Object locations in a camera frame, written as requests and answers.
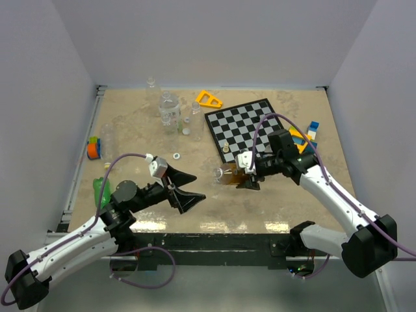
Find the brown tea bottle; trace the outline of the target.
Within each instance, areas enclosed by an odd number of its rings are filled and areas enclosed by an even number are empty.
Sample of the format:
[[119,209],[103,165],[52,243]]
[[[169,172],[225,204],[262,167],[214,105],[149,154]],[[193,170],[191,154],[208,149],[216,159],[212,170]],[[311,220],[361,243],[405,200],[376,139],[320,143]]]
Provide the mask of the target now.
[[249,179],[235,163],[224,163],[213,170],[215,181],[222,185],[240,185]]

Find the clear bottle yellow cap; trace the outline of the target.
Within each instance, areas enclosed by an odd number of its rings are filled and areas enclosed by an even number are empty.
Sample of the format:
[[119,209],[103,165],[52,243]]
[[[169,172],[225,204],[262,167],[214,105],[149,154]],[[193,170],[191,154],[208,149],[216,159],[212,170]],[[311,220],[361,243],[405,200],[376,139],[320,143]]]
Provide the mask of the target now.
[[100,155],[104,169],[108,170],[117,157],[116,133],[112,124],[105,123],[100,129]]

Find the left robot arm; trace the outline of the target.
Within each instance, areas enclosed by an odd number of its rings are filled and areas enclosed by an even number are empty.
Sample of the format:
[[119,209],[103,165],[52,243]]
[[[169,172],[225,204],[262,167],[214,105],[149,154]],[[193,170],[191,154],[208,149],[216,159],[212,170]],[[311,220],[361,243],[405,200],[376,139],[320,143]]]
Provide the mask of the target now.
[[79,268],[116,252],[130,254],[135,247],[134,213],[163,201],[181,214],[189,211],[206,198],[180,189],[195,180],[196,176],[167,166],[161,177],[143,188],[130,180],[120,182],[109,203],[76,230],[35,251],[16,250],[9,255],[1,304],[8,305],[6,295],[11,293],[11,303],[25,310],[42,301],[54,282]]

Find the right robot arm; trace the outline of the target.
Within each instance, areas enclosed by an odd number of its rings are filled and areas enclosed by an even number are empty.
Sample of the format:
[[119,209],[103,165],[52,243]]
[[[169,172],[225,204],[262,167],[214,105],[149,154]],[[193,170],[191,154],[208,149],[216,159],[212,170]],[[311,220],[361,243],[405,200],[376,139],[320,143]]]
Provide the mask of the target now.
[[267,153],[256,156],[244,151],[235,157],[237,168],[248,176],[239,188],[259,190],[259,182],[266,176],[283,174],[312,194],[343,229],[338,232],[303,222],[290,231],[291,254],[318,250],[336,256],[359,278],[397,258],[397,223],[392,217],[378,216],[359,203],[319,164],[314,153],[299,153],[287,130],[270,133],[268,141]]

